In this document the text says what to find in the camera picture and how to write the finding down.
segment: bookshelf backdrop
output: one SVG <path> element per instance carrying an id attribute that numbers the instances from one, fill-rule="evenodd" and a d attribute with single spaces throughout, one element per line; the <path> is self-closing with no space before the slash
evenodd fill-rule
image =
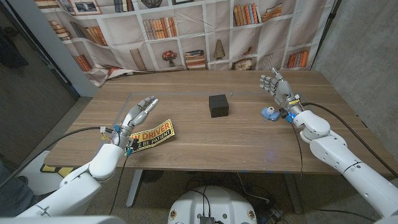
<path id="1" fill-rule="evenodd" d="M 140 0 L 35 2 L 82 71 L 101 86 L 108 65 L 229 70 L 248 59 L 245 69 L 308 70 L 334 0 L 162 0 L 153 8 Z M 177 53 L 174 67 L 162 58 L 168 50 Z M 201 55 L 190 55 L 196 51 Z"/>

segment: black cube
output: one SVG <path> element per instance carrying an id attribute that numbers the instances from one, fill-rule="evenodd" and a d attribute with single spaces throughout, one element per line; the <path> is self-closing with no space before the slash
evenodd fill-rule
<path id="1" fill-rule="evenodd" d="M 228 116 L 229 104 L 225 94 L 209 96 L 209 108 L 212 118 Z"/>

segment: yellow sign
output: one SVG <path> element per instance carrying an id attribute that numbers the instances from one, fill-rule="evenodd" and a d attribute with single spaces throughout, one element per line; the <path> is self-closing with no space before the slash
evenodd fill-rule
<path id="1" fill-rule="evenodd" d="M 291 101 L 291 102 L 289 102 L 289 104 L 293 105 L 293 104 L 298 103 L 298 102 L 300 102 L 300 100 Z"/>
<path id="2" fill-rule="evenodd" d="M 130 138 L 138 139 L 139 147 L 137 151 L 141 151 L 150 147 L 154 147 L 173 135 L 174 135 L 173 124 L 172 121 L 168 119 L 167 121 L 158 125 L 158 127 L 154 129 L 131 134 Z"/>

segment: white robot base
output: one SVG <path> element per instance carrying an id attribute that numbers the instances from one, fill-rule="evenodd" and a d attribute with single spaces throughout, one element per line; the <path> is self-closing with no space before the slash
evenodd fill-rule
<path id="1" fill-rule="evenodd" d="M 197 192 L 190 190 L 174 202 L 168 224 L 210 223 L 212 218 L 213 223 L 257 223 L 252 205 L 235 191 L 220 186 L 202 186 L 194 190 Z M 209 217 L 210 213 L 212 218 L 206 218 L 205 222 L 203 213 L 205 217 Z"/>

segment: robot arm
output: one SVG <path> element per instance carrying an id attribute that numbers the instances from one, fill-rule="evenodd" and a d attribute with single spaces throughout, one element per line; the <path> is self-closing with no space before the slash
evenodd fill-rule
<path id="1" fill-rule="evenodd" d="M 343 174 L 381 217 L 398 215 L 398 189 L 356 157 L 325 119 L 304 111 L 300 97 L 294 96 L 287 81 L 274 68 L 272 72 L 275 78 L 262 75 L 260 87 L 275 98 L 288 122 L 303 129 L 300 137 L 310 144 L 313 155 Z"/>
<path id="2" fill-rule="evenodd" d="M 129 139 L 131 131 L 145 121 L 158 102 L 158 99 L 151 96 L 133 106 L 118 126 L 118 131 L 113 133 L 112 144 L 103 144 L 92 161 L 74 170 L 61 181 L 57 191 L 17 217 L 84 215 L 101 188 L 99 182 L 112 177 L 118 162 L 123 158 L 124 149 L 132 143 L 132 139 Z"/>

